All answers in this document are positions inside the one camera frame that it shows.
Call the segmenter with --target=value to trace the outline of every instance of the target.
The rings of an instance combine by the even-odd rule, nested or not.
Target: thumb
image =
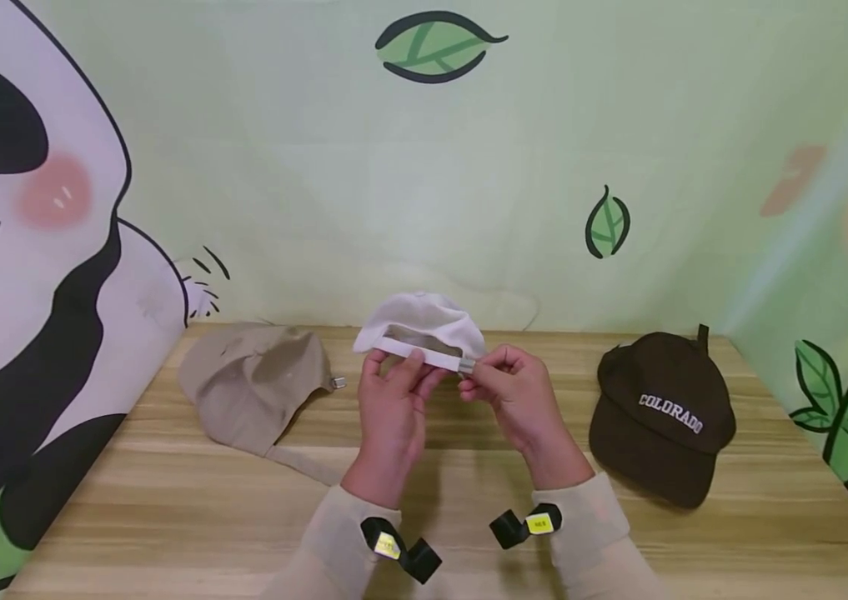
[[[424,353],[415,349],[400,365],[387,372],[387,385],[400,393],[409,393],[417,385],[417,375],[424,365]]]
[[[501,397],[507,396],[507,392],[514,381],[514,375],[509,372],[502,372],[498,368],[484,364],[484,362],[478,362],[474,365],[474,372],[470,374],[470,378],[490,390],[495,396]]]

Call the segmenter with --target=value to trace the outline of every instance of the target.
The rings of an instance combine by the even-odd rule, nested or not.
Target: green wall
[[[483,328],[718,323],[791,154],[848,122],[848,0],[29,4],[128,140],[124,216],[227,321],[359,324],[428,289]],[[436,8],[508,38],[454,81],[384,68],[409,51],[387,26]],[[630,228],[597,258],[605,185]]]

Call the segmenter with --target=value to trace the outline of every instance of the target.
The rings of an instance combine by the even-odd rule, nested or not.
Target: table surface
[[[177,385],[191,327],[8,590],[9,600],[254,598],[296,548],[325,488],[276,463],[218,446]],[[340,467],[359,446],[356,329],[317,327],[334,374],[282,444]],[[633,336],[490,333],[548,364],[565,421],[587,449],[601,355]],[[614,478],[632,537],[674,598],[848,598],[848,492],[726,341],[710,341],[738,419],[700,509],[682,512]],[[453,381],[431,399],[428,449],[404,495],[403,535],[444,559],[428,585],[393,564],[367,598],[561,598],[545,544],[507,552],[487,527],[530,510],[522,460],[487,406]]]

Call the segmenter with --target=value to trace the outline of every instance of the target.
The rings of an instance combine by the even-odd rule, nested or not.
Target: yellow label
[[[380,556],[393,558],[394,561],[400,558],[400,547],[397,545],[396,539],[390,534],[385,534],[385,532],[380,532],[377,545],[374,546],[374,552]]]
[[[550,522],[550,515],[546,512],[531,514],[530,517],[527,517],[527,529],[533,536],[543,536],[554,532],[554,524]]]

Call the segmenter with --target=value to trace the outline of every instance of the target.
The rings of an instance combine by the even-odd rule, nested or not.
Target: white baseball cap
[[[405,358],[418,348],[426,364],[457,373],[469,373],[474,360],[487,353],[483,334],[467,311],[430,292],[404,292],[385,299],[354,341],[355,353],[373,348]]]

